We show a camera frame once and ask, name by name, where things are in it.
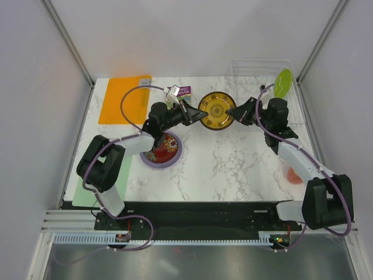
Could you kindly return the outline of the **orange paper cup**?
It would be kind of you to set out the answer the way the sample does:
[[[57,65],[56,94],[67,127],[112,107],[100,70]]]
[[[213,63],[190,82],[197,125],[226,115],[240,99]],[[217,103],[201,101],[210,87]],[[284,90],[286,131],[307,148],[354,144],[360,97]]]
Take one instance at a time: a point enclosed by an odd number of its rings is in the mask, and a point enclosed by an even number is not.
[[[289,170],[287,172],[287,180],[291,184],[301,184],[302,183],[302,179],[298,176],[298,174],[294,171],[294,169],[292,167],[289,168]]]

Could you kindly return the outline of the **red floral plate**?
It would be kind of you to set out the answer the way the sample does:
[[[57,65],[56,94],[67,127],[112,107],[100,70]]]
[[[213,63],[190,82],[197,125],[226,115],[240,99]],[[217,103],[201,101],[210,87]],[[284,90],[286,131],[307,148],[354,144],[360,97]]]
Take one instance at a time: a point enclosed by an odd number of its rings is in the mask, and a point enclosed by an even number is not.
[[[153,163],[166,163],[175,157],[178,152],[178,141],[175,136],[165,133],[158,147],[145,153],[145,158]]]

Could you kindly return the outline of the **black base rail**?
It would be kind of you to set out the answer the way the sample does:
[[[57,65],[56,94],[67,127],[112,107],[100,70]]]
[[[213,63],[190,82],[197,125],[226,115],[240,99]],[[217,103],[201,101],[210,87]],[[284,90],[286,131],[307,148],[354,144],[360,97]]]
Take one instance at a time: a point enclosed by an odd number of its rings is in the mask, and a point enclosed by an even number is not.
[[[120,220],[98,213],[95,230],[134,232],[136,237],[232,238],[262,232],[299,232],[275,213],[275,202],[128,202]]]

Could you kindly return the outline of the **lime green plate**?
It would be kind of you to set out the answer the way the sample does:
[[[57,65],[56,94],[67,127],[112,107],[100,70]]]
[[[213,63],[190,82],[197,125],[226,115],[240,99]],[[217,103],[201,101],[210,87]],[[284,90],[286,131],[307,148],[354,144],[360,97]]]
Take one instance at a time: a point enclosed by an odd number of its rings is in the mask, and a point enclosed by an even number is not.
[[[293,82],[293,74],[290,69],[282,70],[276,78],[274,95],[277,98],[284,98],[289,92]]]

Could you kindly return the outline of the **purple plastic plate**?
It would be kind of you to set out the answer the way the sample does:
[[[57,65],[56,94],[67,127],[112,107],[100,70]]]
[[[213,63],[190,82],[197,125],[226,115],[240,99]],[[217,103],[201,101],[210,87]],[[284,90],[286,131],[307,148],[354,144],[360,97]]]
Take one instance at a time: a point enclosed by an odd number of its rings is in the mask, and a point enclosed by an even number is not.
[[[169,162],[158,163],[158,164],[150,162],[149,160],[147,160],[145,158],[145,152],[140,153],[140,158],[143,161],[143,163],[146,164],[147,166],[153,168],[153,169],[166,169],[168,167],[171,167],[172,165],[174,165],[175,163],[178,162],[178,160],[180,159],[180,157],[182,155],[182,141],[180,140],[180,138],[177,135],[175,135],[173,132],[165,132],[165,133],[170,133],[173,136],[175,136],[176,140],[178,141],[178,152],[175,155],[175,157],[173,159],[171,159]]]

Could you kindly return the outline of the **green clipboard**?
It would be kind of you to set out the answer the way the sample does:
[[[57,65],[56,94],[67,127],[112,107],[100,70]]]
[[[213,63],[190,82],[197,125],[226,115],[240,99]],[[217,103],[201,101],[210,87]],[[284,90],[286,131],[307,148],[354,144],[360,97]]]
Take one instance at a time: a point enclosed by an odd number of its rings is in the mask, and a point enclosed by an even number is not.
[[[124,200],[126,187],[128,183],[129,171],[131,168],[131,157],[127,157],[123,160],[117,181],[115,186],[118,189],[120,197]],[[72,200],[72,205],[75,207],[96,207],[98,208],[100,204],[96,201],[96,197],[91,191],[87,191],[82,187],[82,179],[78,177],[78,183],[76,191]]]

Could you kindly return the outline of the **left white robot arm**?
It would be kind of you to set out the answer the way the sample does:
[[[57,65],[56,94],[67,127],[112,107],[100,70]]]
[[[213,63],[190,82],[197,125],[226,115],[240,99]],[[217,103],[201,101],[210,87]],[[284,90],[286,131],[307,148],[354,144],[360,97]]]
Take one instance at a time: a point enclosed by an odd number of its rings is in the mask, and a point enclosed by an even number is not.
[[[128,223],[128,216],[123,212],[124,200],[115,186],[123,160],[158,147],[170,128],[179,124],[189,126],[208,115],[183,101],[171,109],[165,103],[157,102],[152,105],[148,119],[136,134],[113,140],[96,135],[92,139],[76,173],[82,179],[83,189],[95,195],[114,229],[123,229]]]

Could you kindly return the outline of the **orange cutting mat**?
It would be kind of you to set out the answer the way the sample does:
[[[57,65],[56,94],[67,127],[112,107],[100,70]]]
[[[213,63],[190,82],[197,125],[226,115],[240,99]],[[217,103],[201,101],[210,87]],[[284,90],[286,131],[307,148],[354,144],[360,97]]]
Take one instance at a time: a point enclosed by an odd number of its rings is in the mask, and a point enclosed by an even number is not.
[[[141,88],[128,93],[140,85],[150,85],[151,76],[111,78],[108,81],[98,123],[100,125],[143,124],[149,102],[150,89]]]

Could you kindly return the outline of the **purple treehouse book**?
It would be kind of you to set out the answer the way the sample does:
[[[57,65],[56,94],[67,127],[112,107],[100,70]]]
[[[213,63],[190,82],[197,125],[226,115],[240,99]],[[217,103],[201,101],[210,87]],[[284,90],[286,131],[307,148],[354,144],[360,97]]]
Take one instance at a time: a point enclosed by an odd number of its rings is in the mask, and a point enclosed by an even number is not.
[[[191,103],[191,93],[192,93],[192,90],[191,90],[191,87],[190,86],[179,86],[180,87],[180,91],[179,91],[179,94],[178,94],[178,100],[185,100],[186,102],[188,102],[189,104]],[[169,102],[166,100],[166,103],[169,107],[172,107],[173,104],[176,104],[176,103],[172,103],[172,102]]]

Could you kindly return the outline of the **yellow brown patterned plate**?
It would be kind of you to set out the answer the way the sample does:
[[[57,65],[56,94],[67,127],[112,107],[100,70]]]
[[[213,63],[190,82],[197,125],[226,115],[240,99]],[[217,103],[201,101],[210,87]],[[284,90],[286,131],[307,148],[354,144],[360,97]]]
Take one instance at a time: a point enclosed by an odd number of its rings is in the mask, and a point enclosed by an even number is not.
[[[211,92],[205,95],[198,109],[208,113],[207,117],[200,120],[202,125],[213,131],[221,131],[228,128],[234,119],[226,111],[236,108],[234,99],[224,92]]]

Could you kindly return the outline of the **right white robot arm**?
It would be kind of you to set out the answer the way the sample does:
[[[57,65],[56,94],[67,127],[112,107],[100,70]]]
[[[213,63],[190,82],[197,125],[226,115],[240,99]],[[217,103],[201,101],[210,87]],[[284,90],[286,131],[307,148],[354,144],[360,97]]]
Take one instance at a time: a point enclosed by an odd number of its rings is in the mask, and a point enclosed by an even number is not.
[[[285,100],[270,99],[267,108],[262,108],[261,101],[252,97],[226,113],[243,125],[260,127],[267,146],[288,163],[306,186],[302,201],[280,202],[267,214],[266,220],[272,229],[281,229],[291,220],[304,223],[312,230],[329,232],[333,226],[346,225],[341,236],[350,233],[354,218],[351,180],[345,174],[337,175],[329,170],[304,149],[288,126]]]

